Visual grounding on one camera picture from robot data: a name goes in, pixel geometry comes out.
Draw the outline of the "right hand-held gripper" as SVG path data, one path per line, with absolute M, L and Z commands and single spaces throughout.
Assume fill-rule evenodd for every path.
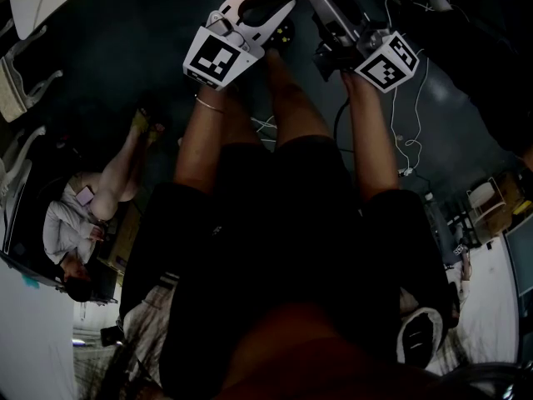
M 324 80 L 335 71 L 356 73 L 388 93 L 414 76 L 420 62 L 415 52 L 386 23 L 363 22 L 357 0 L 308 1 L 324 26 L 313 55 Z

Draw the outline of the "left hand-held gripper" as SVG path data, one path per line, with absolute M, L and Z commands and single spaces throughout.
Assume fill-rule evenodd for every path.
M 264 56 L 262 45 L 295 6 L 296 0 L 226 0 L 199 27 L 183 73 L 215 90 L 225 88 Z

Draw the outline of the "person's left forearm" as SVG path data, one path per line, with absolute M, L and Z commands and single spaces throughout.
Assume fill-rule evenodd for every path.
M 197 93 L 189 123 L 177 155 L 173 181 L 211 193 L 217 175 L 222 150 L 222 89 L 202 86 Z

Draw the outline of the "person's right forearm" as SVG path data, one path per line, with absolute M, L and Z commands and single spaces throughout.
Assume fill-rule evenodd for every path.
M 396 155 L 377 90 L 355 73 L 343 73 L 349 98 L 356 180 L 363 202 L 399 188 Z

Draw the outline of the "person's right black shoe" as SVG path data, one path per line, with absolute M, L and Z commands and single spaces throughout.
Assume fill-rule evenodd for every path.
M 286 17 L 262 46 L 265 50 L 276 49 L 282 53 L 293 43 L 294 36 L 294 23 L 289 17 Z

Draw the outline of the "person's right leg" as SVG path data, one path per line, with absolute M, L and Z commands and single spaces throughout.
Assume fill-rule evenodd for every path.
M 276 147 L 308 136 L 332 138 L 323 116 L 291 75 L 280 53 L 276 49 L 268 49 L 265 59 L 277 126 Z

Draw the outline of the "person's leg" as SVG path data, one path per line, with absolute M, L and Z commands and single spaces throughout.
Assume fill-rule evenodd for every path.
M 222 91 L 223 147 L 230 145 L 263 146 L 240 93 L 234 87 Z
M 268 49 L 265 59 L 277 126 L 276 147 L 308 136 L 332 138 L 323 116 L 291 75 L 280 53 L 276 49 Z

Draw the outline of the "person's left leg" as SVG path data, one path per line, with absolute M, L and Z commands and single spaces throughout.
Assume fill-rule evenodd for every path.
M 222 91 L 223 147 L 230 145 L 263 146 L 240 93 L 234 87 Z

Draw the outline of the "person's black clothing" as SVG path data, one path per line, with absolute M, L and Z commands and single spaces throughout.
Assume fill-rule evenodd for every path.
M 441 343 L 450 326 L 445 270 L 420 197 L 397 189 L 361 202 L 328 137 L 275 152 L 226 146 L 213 193 L 156 186 L 126 267 L 122 320 L 171 283 L 159 366 L 173 400 L 218 394 L 238 341 L 289 303 L 316 304 L 348 342 L 391 360 L 402 293 L 441 315 Z

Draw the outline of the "white ornate cushioned stool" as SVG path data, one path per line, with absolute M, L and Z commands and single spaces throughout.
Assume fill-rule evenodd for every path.
M 0 114 L 7 123 L 18 119 L 35 106 L 42 99 L 52 82 L 63 76 L 63 70 L 57 70 L 46 80 L 38 82 L 29 93 L 26 93 L 22 74 L 14 67 L 15 57 L 45 34 L 46 31 L 47 25 L 43 25 L 38 33 L 16 42 L 0 58 Z

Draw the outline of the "brown cardboard box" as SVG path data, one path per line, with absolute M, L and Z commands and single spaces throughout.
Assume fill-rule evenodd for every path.
M 120 203 L 107 223 L 106 237 L 101 243 L 98 260 L 120 274 L 124 274 L 132 252 L 142 214 L 134 202 Z

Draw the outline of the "grey flat screen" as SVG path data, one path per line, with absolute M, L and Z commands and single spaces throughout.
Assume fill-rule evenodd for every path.
M 533 214 L 511 229 L 505 238 L 518 296 L 522 297 L 533 290 Z

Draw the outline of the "black lounge sofa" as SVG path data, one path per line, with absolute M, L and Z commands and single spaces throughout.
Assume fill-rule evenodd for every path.
M 44 252 L 42 230 L 47 207 L 61 197 L 72 175 L 84 172 L 85 163 L 74 158 L 45 157 L 38 153 L 22 165 L 0 211 L 0 258 L 22 275 L 66 293 L 62 271 Z M 99 246 L 87 264 L 93 292 L 88 302 L 114 303 L 117 273 L 97 259 Z

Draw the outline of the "person's chest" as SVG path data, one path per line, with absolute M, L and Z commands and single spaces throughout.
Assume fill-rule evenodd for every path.
M 341 336 L 322 308 L 309 302 L 289 303 L 268 312 L 238 341 L 222 389 L 236 386 L 289 353 L 310 347 L 361 352 Z

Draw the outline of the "white bedsheet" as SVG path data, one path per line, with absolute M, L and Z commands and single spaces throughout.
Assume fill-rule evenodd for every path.
M 470 254 L 470 291 L 458 326 L 426 368 L 437 375 L 472 363 L 514 363 L 519 350 L 516 283 L 505 239 Z

